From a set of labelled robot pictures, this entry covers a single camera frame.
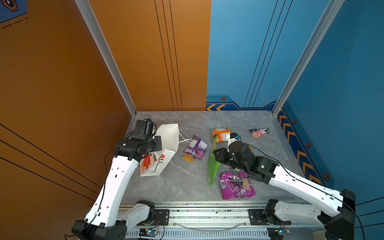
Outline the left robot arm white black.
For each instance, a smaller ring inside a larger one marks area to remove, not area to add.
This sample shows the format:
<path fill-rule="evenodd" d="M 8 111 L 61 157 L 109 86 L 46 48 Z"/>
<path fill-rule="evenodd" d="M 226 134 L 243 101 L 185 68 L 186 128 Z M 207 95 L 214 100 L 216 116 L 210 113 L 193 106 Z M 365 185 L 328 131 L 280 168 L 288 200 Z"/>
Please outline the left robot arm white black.
<path fill-rule="evenodd" d="M 118 211 L 140 160 L 162 149 L 162 140 L 156 136 L 156 130 L 157 125 L 151 119 L 138 120 L 135 129 L 117 143 L 97 200 L 84 220 L 73 224 L 74 237 L 80 240 L 123 240 L 128 230 L 137 224 L 154 220 L 155 205 L 150 201 L 138 201 L 122 220 L 118 220 Z"/>

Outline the white paper bag with flowers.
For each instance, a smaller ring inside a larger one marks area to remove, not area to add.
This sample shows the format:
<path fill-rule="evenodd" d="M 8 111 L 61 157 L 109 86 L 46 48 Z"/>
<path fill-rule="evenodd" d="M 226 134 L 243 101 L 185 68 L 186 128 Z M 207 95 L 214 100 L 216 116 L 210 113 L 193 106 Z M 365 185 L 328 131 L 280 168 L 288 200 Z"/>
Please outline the white paper bag with flowers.
<path fill-rule="evenodd" d="M 140 161 L 141 177 L 159 176 L 178 151 L 179 143 L 193 142 L 192 139 L 185 139 L 180 134 L 178 124 L 161 125 L 157 129 L 155 137 L 161 137 L 162 149 L 149 153 Z"/>

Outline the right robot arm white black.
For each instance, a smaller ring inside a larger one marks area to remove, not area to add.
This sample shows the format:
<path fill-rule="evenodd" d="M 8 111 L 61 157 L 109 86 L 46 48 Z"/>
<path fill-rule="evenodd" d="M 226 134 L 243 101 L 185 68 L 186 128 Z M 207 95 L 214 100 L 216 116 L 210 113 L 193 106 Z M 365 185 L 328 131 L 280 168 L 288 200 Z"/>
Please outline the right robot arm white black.
<path fill-rule="evenodd" d="M 251 180 L 283 189 L 306 201 L 306 204 L 288 204 L 269 200 L 263 211 L 266 224 L 306 223 L 325 229 L 328 240 L 355 239 L 355 193 L 340 192 L 307 180 L 276 159 L 254 155 L 250 146 L 240 141 L 231 141 L 227 148 L 214 150 L 213 156 L 216 162 L 244 172 Z"/>

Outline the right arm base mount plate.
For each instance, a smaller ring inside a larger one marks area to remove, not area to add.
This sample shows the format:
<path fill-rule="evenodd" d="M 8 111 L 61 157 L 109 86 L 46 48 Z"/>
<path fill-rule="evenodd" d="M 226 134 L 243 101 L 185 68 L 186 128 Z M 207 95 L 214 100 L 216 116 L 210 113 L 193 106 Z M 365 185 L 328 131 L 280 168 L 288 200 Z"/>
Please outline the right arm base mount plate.
<path fill-rule="evenodd" d="M 252 226 L 282 226 L 282 225 L 291 225 L 291 221 L 281 221 L 275 215 L 265 215 L 264 210 L 262 209 L 249 209 L 249 220 Z"/>

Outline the magenta purple snack bag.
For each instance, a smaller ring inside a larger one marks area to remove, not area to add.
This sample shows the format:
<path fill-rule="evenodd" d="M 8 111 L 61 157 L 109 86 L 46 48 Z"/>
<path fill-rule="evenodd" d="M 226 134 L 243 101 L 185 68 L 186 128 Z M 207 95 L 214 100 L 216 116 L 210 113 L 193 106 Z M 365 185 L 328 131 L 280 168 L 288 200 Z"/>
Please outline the magenta purple snack bag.
<path fill-rule="evenodd" d="M 220 185 L 223 200 L 251 198 L 256 195 L 245 172 L 222 173 L 220 175 Z"/>

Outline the large green Lays chip bag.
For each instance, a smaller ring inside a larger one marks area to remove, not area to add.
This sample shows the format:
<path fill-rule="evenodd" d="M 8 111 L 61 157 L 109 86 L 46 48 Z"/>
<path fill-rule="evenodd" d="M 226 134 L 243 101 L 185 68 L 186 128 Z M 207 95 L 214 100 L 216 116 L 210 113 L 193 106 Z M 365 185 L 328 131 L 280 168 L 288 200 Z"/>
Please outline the large green Lays chip bag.
<path fill-rule="evenodd" d="M 208 158 L 208 167 L 209 167 L 209 186 L 211 186 L 216 177 L 217 171 L 219 169 L 220 163 L 216 161 L 214 151 L 216 150 L 216 144 L 218 141 L 217 135 L 213 137 L 213 147 Z"/>

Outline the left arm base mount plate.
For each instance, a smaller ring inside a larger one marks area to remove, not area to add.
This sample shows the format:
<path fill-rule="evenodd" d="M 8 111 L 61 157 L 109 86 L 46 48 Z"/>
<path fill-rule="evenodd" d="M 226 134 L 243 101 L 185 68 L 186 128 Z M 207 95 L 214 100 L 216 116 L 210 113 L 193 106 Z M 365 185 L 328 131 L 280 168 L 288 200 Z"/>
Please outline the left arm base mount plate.
<path fill-rule="evenodd" d="M 157 223 L 162 223 L 164 226 L 169 224 L 170 220 L 170 210 L 169 209 L 155 209 L 154 217 L 150 217 L 148 220 L 145 220 L 139 223 L 139 226 L 154 226 Z"/>

